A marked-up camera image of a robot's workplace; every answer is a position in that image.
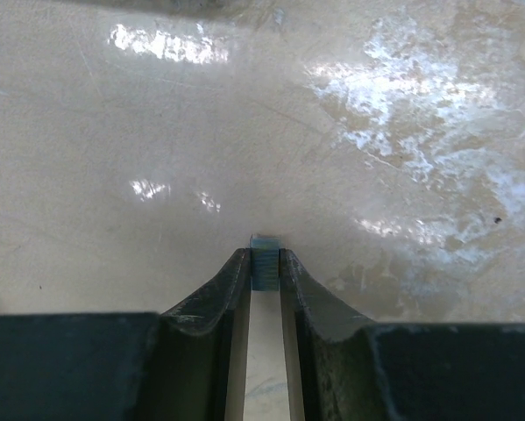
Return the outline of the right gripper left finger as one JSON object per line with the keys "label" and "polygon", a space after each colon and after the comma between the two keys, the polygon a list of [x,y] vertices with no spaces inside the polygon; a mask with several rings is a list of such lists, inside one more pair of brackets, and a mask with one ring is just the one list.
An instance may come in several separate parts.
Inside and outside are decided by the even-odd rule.
{"label": "right gripper left finger", "polygon": [[0,316],[0,420],[240,420],[251,255],[164,313]]}

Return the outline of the staple strip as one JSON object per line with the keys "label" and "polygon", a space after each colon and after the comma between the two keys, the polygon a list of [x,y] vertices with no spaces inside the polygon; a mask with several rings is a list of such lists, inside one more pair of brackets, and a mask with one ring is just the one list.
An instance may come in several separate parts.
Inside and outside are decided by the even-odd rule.
{"label": "staple strip", "polygon": [[250,241],[252,289],[274,292],[280,288],[280,241],[267,236],[254,236]]}

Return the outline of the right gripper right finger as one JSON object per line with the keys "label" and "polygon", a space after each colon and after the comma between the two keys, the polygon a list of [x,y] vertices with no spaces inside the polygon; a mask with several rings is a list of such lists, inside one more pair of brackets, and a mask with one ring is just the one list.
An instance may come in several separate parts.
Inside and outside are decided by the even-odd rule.
{"label": "right gripper right finger", "polygon": [[525,323],[380,323],[280,251],[295,420],[525,420]]}

